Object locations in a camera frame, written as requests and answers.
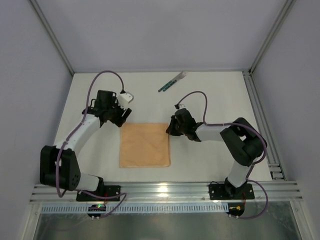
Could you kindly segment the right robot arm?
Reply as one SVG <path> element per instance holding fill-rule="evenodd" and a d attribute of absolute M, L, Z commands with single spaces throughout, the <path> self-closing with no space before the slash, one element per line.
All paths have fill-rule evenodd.
<path fill-rule="evenodd" d="M 267 142 L 243 117 L 230 123 L 197 122 L 186 109 L 177 110 L 170 117 L 165 131 L 170 136 L 186 136 L 190 141 L 223 142 L 234 159 L 224 183 L 211 182 L 208 186 L 211 200 L 254 199 L 248 177 L 254 166 L 266 157 Z"/>

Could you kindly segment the peach satin napkin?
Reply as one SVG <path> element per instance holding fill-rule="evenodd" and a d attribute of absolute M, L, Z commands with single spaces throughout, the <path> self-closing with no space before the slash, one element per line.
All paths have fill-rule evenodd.
<path fill-rule="evenodd" d="M 166 168 L 171 165 L 166 123 L 126 123 L 121 128 L 121 168 Z"/>

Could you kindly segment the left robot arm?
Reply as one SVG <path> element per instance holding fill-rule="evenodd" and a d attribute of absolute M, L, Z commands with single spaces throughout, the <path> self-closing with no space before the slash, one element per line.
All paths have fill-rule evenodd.
<path fill-rule="evenodd" d="M 96 98 L 88 102 L 82 111 L 80 123 L 65 139 L 53 146 L 46 145 L 40 152 L 40 183 L 55 187 L 58 191 L 95 192 L 102 178 L 81 172 L 77 156 L 92 135 L 105 123 L 122 127 L 132 110 L 129 104 L 134 96 L 121 91 L 99 90 Z"/>

